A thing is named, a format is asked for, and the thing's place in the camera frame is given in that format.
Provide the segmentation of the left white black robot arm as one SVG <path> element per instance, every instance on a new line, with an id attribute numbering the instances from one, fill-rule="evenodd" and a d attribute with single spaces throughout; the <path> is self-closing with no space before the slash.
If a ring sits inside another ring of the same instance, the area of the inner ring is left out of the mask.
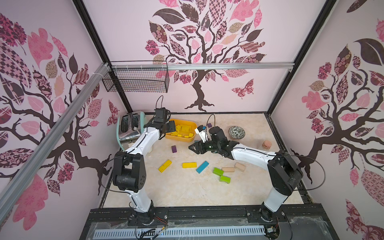
<path id="1" fill-rule="evenodd" d="M 175 131 L 175 122 L 170 120 L 171 113 L 166 108 L 156 108 L 154 116 L 144 125 L 143 133 L 132 147 L 124 153 L 116 154 L 112 172 L 114 186 L 127 194 L 138 221 L 149 225 L 155 217 L 153 201 L 144 188 L 147 172 L 145 156 L 154 143 Z"/>

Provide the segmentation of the long yellow diagonal block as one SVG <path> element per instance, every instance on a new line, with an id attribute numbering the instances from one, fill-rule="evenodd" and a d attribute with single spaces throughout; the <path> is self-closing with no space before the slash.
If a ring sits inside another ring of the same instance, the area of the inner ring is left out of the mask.
<path id="1" fill-rule="evenodd" d="M 159 168 L 159 172 L 163 173 L 170 165 L 172 164 L 171 160 L 166 160 Z"/>

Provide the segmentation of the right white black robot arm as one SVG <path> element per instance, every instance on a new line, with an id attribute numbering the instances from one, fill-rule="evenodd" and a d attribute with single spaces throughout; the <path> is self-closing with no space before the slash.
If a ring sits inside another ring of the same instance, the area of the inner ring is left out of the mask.
<path id="1" fill-rule="evenodd" d="M 268 152 L 247 147 L 236 141 L 229 141 L 220 127 L 208 129 L 200 125 L 195 133 L 201 140 L 189 146 L 189 150 L 198 155 L 207 152 L 219 154 L 224 158 L 243 161 L 269 173 L 272 188 L 263 201 L 258 215 L 265 222 L 272 222 L 278 210 L 296 190 L 303 178 L 303 172 L 294 161 L 294 155 L 287 152 Z"/>

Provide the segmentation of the yellow horizontal mid block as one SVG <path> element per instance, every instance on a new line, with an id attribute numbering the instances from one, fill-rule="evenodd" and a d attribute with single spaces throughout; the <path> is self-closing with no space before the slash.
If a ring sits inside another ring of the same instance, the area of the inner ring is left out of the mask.
<path id="1" fill-rule="evenodd" d="M 197 163 L 196 162 L 190 162 L 190 163 L 182 163 L 182 168 L 187 169 L 187 168 L 196 168 Z"/>

